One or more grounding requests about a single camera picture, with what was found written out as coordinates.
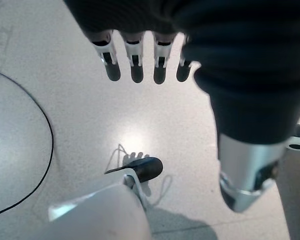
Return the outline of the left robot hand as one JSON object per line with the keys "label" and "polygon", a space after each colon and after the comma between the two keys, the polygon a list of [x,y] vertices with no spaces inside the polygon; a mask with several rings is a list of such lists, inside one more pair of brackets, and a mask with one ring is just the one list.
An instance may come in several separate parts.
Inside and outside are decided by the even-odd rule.
{"label": "left robot hand", "polygon": [[219,184],[234,212],[272,183],[300,118],[300,0],[68,0],[87,38],[118,30],[184,33],[194,79],[209,94]]}

